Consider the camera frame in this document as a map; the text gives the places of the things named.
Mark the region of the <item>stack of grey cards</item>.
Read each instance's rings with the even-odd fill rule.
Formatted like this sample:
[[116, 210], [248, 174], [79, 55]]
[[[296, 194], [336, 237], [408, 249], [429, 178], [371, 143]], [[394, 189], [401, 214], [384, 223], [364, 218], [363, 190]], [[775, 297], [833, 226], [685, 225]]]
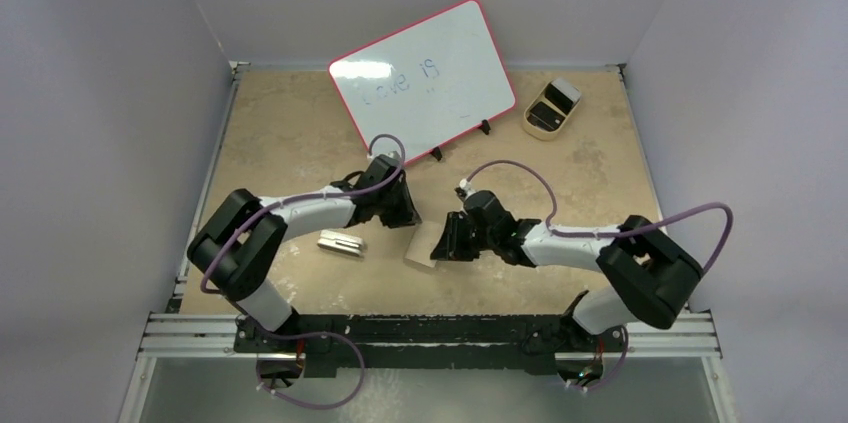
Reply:
[[548, 99], [555, 105], [571, 108], [581, 100], [581, 92], [563, 78], [551, 81], [550, 88]]

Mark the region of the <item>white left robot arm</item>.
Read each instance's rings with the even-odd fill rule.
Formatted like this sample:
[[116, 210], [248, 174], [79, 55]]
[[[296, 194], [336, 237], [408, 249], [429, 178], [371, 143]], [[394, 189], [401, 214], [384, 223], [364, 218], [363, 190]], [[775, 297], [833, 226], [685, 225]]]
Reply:
[[260, 327], [264, 344], [284, 352], [297, 342], [299, 314], [268, 277], [278, 250], [289, 240], [373, 218], [387, 228], [420, 221], [399, 157], [378, 155], [364, 171], [315, 193], [272, 199], [234, 190], [188, 244], [186, 257]]

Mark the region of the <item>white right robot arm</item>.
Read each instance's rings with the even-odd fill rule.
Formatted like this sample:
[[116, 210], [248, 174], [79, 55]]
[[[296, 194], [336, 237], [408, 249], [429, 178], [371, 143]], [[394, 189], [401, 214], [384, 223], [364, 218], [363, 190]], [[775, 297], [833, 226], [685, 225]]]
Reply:
[[704, 276], [691, 255], [649, 220], [632, 215], [598, 233], [564, 237], [540, 219], [516, 218], [484, 190], [448, 213], [430, 252], [434, 261], [473, 261], [485, 251], [512, 266], [564, 266], [603, 274], [608, 284], [578, 296], [561, 324], [564, 342], [584, 350], [600, 334], [631, 322], [668, 329]]

